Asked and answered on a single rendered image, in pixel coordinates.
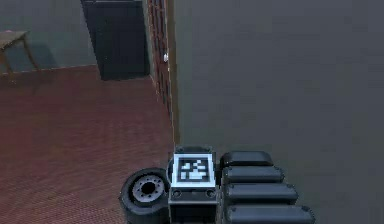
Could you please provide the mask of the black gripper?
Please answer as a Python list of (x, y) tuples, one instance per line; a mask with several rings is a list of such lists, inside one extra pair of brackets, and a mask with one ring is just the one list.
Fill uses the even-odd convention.
[(168, 191), (163, 168), (145, 168), (129, 176), (119, 195), (125, 224), (169, 224)]

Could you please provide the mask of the brown wooden room door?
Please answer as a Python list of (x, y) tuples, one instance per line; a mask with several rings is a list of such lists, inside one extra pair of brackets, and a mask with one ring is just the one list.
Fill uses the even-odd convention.
[(167, 0), (146, 0), (148, 31), (151, 46), (151, 59), (153, 64), (153, 80), (156, 92), (170, 119), (172, 127), (173, 144), (179, 143), (177, 120), (174, 117), (175, 103), (172, 99), (172, 75), (170, 74), (169, 60), (163, 61), (163, 55), (168, 53), (167, 36)]

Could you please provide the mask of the black cabinet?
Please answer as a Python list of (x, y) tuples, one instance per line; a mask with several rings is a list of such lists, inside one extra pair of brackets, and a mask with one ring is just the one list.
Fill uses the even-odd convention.
[(142, 0), (80, 0), (100, 78), (128, 80), (149, 73)]

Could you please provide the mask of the brown wooden table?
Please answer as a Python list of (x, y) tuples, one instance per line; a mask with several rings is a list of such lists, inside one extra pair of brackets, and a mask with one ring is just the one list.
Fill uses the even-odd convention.
[(33, 65), (33, 67), (39, 71), (40, 68), (38, 67), (36, 61), (33, 58), (31, 49), (29, 47), (29, 44), (27, 42), (27, 34), (28, 31), (3, 31), (0, 32), (0, 64), (3, 65), (6, 69), (6, 72), (9, 76), (13, 76), (14, 72), (10, 65), (10, 62), (6, 56), (6, 50), (8, 48), (11, 48), (19, 43), (23, 44), (24, 51), (27, 54), (27, 57), (29, 58), (29, 61)]

